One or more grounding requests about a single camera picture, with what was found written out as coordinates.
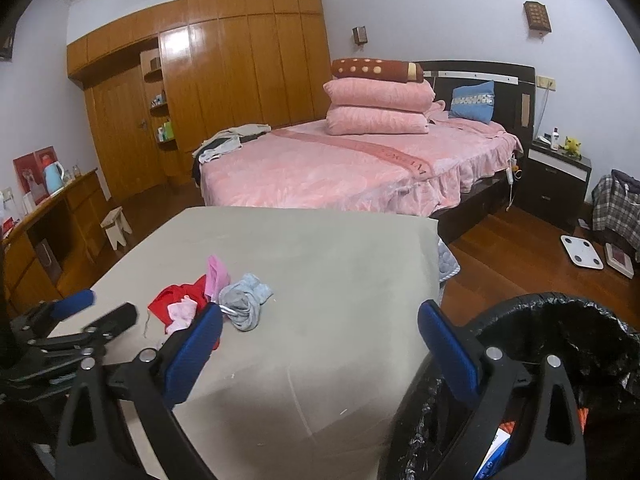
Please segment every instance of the blue gripper pad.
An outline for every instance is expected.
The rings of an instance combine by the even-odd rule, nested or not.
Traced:
[[[187,400],[191,389],[209,359],[213,347],[222,334],[222,311],[215,303],[200,318],[197,327],[177,351],[164,374],[165,405],[172,410]]]
[[[418,329],[456,400],[470,408],[476,406],[479,400],[478,370],[433,300],[421,304]]]
[[[88,306],[92,306],[94,302],[94,292],[86,288],[85,290],[76,292],[74,295],[69,296],[64,300],[57,301],[51,311],[51,318],[55,321],[65,320],[67,317],[77,314]]]

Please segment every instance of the bed frame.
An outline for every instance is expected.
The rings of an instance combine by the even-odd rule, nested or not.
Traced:
[[[494,121],[517,136],[527,153],[533,140],[536,109],[536,70],[530,66],[491,61],[420,61],[425,78],[436,92],[436,99],[451,106],[453,90],[493,80],[495,82]],[[462,195],[454,208],[436,211],[438,234],[450,243],[498,210],[509,198],[504,171],[476,182]]]

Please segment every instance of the headboard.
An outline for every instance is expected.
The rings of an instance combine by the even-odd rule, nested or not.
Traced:
[[[419,61],[436,99],[451,106],[453,90],[489,80],[495,82],[494,121],[517,136],[525,152],[533,140],[536,69],[492,61]]]

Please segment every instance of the plaid cloth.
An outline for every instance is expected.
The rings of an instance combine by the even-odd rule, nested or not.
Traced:
[[[624,184],[608,174],[591,193],[593,230],[611,229],[636,250],[640,262],[640,194],[628,192]]]

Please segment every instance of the beige covered table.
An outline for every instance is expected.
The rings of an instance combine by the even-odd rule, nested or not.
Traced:
[[[438,296],[436,221],[332,210],[188,209],[129,252],[96,285],[95,306],[59,325],[76,332],[121,303],[135,327],[106,362],[163,338],[146,306],[193,283],[216,254],[232,281],[252,272],[273,290],[260,324],[225,323],[189,399],[174,413],[220,480],[373,479],[390,422],[428,354],[418,306]],[[124,402],[147,471],[165,478]]]

